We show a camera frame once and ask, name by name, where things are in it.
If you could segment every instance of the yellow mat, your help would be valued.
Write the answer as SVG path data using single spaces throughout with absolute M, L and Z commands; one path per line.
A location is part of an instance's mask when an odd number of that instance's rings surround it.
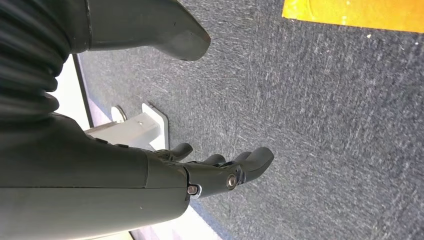
M 285 0 L 282 16 L 316 23 L 424 33 L 424 0 Z

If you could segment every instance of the prosthetic hand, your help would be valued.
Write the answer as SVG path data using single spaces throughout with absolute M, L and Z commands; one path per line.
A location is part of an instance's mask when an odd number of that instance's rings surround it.
M 196 60 L 210 38 L 174 0 L 0 1 L 0 240 L 80 239 L 180 216 L 191 198 L 259 177 L 261 147 L 226 162 L 180 161 L 191 151 L 148 151 L 86 135 L 53 113 L 69 53 L 143 45 Z

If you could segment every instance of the white plastic stand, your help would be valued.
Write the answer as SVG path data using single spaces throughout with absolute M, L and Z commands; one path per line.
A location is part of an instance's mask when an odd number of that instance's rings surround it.
M 150 145 L 154 150 L 169 149 L 168 118 L 151 105 L 143 103 L 141 107 L 142 113 L 128 120 L 120 107 L 113 107 L 113 122 L 85 133 L 111 144 L 135 148 Z

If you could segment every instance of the gray carpet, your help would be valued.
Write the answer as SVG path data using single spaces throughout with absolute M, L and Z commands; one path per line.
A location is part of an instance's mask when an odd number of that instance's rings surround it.
M 201 60 L 142 47 L 82 68 L 105 110 L 163 111 L 189 160 L 273 150 L 261 179 L 199 201 L 233 239 L 424 239 L 424 35 L 284 19 L 281 0 L 182 2 L 212 38 Z

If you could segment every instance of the metal screw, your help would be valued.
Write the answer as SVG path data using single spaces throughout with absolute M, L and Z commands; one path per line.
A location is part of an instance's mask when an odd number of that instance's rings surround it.
M 234 174 L 228 175 L 228 178 L 226 179 L 226 187 L 228 189 L 234 189 L 237 185 L 237 177 Z
M 198 193 L 199 188 L 197 186 L 194 185 L 190 185 L 187 188 L 187 193 L 190 195 L 196 195 Z

